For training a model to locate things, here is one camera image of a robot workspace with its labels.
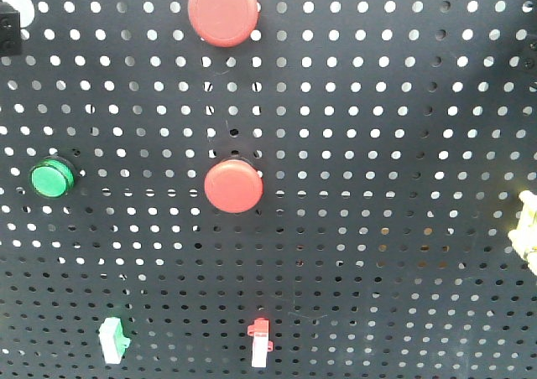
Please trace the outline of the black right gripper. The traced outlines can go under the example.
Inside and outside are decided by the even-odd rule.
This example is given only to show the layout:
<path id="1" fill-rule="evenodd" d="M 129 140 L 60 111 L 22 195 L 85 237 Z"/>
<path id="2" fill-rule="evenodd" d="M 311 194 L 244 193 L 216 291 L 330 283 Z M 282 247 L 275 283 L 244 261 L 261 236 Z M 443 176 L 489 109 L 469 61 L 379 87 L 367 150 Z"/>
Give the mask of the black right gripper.
<path id="1" fill-rule="evenodd" d="M 536 82 L 536 34 L 528 34 L 519 52 L 519 70 Z"/>

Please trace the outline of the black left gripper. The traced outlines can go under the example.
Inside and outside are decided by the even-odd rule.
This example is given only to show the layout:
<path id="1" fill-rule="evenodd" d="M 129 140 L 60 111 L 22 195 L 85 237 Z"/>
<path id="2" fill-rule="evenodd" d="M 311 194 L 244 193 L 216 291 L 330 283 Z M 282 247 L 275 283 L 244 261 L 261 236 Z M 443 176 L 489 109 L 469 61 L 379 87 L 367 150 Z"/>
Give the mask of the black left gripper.
<path id="1" fill-rule="evenodd" d="M 0 50 L 1 55 L 21 55 L 20 12 L 9 3 L 0 4 Z"/>

